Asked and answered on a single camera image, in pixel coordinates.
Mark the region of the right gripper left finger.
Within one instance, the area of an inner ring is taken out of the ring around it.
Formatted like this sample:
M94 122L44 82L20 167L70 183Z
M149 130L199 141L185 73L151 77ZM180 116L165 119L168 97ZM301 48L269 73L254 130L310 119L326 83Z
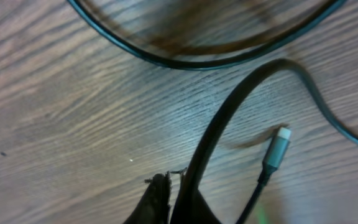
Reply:
M144 182L148 187L124 224L167 224L172 186L170 173L155 174Z

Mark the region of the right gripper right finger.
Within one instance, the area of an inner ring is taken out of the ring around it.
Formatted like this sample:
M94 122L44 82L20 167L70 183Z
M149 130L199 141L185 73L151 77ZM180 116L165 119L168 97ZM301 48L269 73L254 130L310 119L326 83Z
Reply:
M170 223L202 223L221 224L206 203L201 192L197 190L190 199L181 196L186 169L170 171L171 174L180 176L180 189L175 201Z

